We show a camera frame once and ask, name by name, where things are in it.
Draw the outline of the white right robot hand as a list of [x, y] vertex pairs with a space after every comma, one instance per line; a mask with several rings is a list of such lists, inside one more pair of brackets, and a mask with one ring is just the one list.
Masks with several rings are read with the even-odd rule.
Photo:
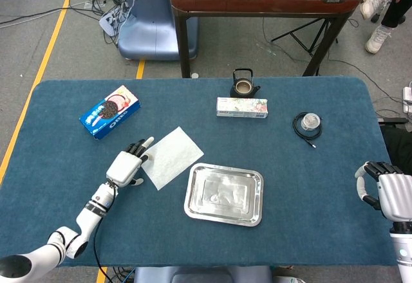
[[[366, 190], [365, 175], [371, 176], [379, 197]], [[367, 161], [355, 172], [357, 194], [361, 201], [380, 210], [383, 216], [394, 222], [411, 221], [411, 176], [386, 162]]]

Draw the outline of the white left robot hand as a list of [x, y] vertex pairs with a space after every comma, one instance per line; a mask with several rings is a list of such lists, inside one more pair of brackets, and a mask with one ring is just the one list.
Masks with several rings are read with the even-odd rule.
[[137, 179], [135, 175], [143, 163], [152, 159], [146, 150], [153, 141], [154, 137], [151, 136], [146, 140], [141, 139], [136, 143], [129, 144], [112, 162], [106, 172], [106, 178], [119, 188], [141, 185], [144, 179]]

